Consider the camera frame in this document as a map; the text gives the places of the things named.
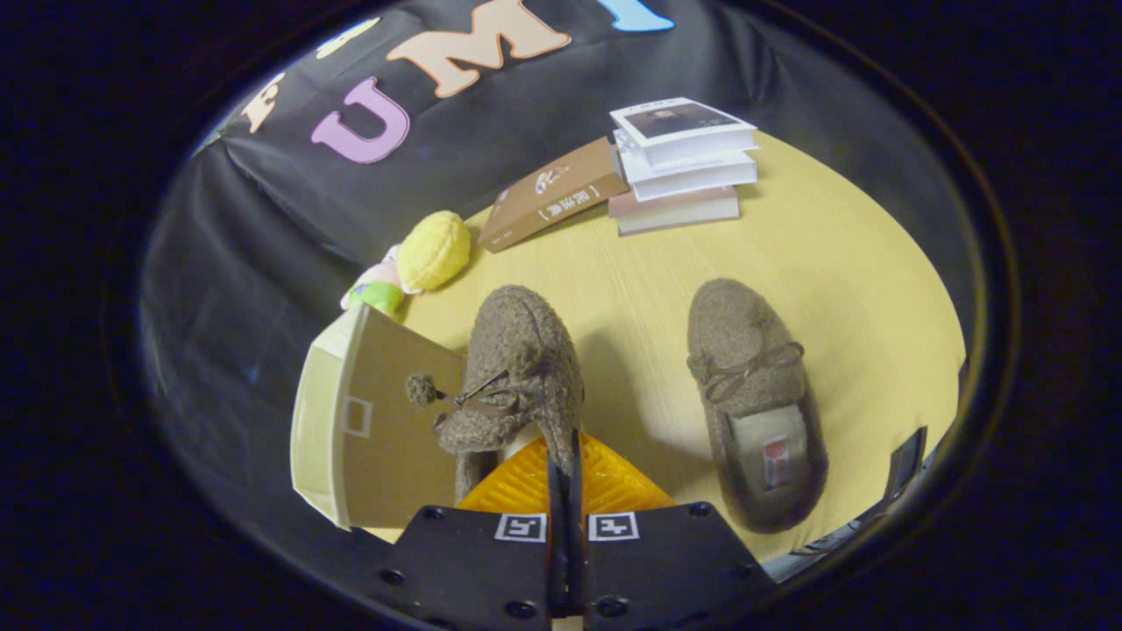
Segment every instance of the slipper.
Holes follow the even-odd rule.
[[[695,294],[688,340],[734,518],[761,533],[794,527],[818,503],[828,468],[802,345],[760,294],[728,278]]]
[[[420,405],[448,396],[425,375],[411,375],[406,390]],[[530,422],[541,428],[550,458],[571,475],[572,430],[583,400],[577,351],[549,303],[517,285],[491,292],[471,329],[463,392],[452,399],[456,410],[433,426],[440,446],[457,455],[456,502]]]

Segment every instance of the beige box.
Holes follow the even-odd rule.
[[[405,528],[417,506],[452,504],[456,457],[432,433],[450,403],[410,402],[412,373],[460,392],[463,358],[361,302],[309,348],[293,409],[292,485],[339,528]]]

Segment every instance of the letter m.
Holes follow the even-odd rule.
[[[516,60],[536,57],[572,42],[522,6],[522,0],[491,0],[471,11],[471,33],[429,30],[402,42],[386,60],[408,60],[436,82],[436,95],[447,99],[479,81],[479,71],[463,70],[459,60],[489,68],[503,67],[499,37],[511,44]]]

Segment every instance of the purple letter u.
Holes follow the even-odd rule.
[[[323,143],[339,155],[358,164],[370,164],[388,156],[410,132],[410,115],[389,97],[378,91],[373,76],[351,90],[343,104],[360,104],[386,124],[386,130],[374,138],[365,138],[339,121],[339,112],[329,113],[312,131],[312,143]]]

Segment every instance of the stack of books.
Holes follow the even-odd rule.
[[[631,191],[608,200],[627,236],[673,226],[737,219],[738,184],[756,181],[756,129],[709,106],[677,98],[610,112]]]

